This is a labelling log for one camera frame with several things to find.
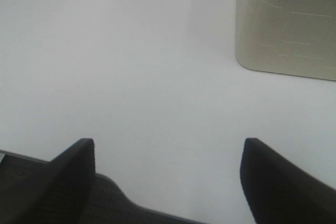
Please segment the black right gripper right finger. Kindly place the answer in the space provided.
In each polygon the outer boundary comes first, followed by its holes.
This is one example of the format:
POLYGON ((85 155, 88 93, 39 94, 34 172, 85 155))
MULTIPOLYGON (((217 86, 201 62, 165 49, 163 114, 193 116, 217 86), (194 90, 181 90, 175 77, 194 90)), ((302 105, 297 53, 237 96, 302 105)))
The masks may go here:
POLYGON ((244 142, 240 182, 256 223, 335 223, 335 189, 257 138, 244 142))

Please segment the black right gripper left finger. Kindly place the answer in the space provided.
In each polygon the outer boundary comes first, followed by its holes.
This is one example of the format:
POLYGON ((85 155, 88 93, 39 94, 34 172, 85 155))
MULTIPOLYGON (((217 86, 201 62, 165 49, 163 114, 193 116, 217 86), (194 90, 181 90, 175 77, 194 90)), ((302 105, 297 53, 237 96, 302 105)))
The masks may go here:
POLYGON ((1 189, 1 223, 77 223, 95 180, 94 142, 78 140, 1 189))

